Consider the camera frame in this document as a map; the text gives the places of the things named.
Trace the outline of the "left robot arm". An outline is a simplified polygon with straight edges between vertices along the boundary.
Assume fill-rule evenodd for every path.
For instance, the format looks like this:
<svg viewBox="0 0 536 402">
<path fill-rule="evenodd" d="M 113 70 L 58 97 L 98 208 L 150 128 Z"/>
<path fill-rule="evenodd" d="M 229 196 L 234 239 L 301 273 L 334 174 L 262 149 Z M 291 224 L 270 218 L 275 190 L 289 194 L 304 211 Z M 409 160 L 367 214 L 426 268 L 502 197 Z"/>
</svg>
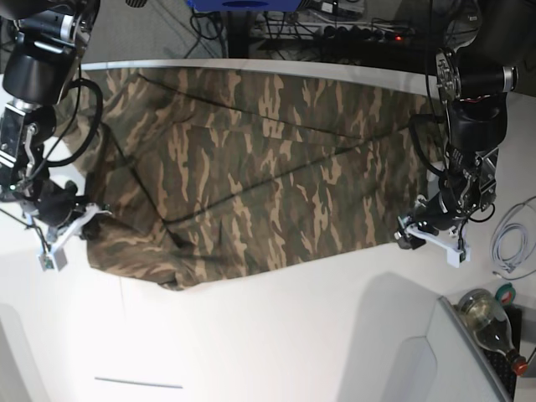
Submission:
<svg viewBox="0 0 536 402">
<path fill-rule="evenodd" d="M 533 1 L 480 1 L 482 23 L 466 45 L 444 45 L 435 54 L 436 80 L 444 115 L 410 118 L 410 137 L 419 159 L 439 179 L 432 198 L 416 202 L 398 218 L 394 236 L 403 250 L 415 250 L 455 227 L 462 232 L 477 211 L 496 198 L 492 172 L 507 133 L 507 94 L 518 82 L 517 63 L 535 37 Z M 425 156 L 416 127 L 436 122 L 446 129 L 446 165 Z"/>
</svg>

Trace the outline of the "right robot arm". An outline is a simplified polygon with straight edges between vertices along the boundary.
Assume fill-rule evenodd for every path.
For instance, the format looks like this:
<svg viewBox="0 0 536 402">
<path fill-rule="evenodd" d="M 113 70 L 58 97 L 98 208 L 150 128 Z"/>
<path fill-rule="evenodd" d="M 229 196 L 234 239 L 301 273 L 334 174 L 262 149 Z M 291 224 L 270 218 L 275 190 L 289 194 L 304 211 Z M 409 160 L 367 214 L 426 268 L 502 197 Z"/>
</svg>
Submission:
<svg viewBox="0 0 536 402">
<path fill-rule="evenodd" d="M 80 62 L 90 41 L 98 1 L 3 1 L 1 16 L 15 29 L 13 52 L 3 76 L 12 96 L 1 115 L 1 200 L 19 204 L 31 219 L 63 234 L 89 208 L 74 183 L 61 187 L 49 170 L 74 162 L 95 137 L 103 96 L 81 75 Z M 97 100 L 96 115 L 79 150 L 52 161 L 44 150 L 57 125 L 54 108 L 71 90 L 87 88 Z"/>
</svg>

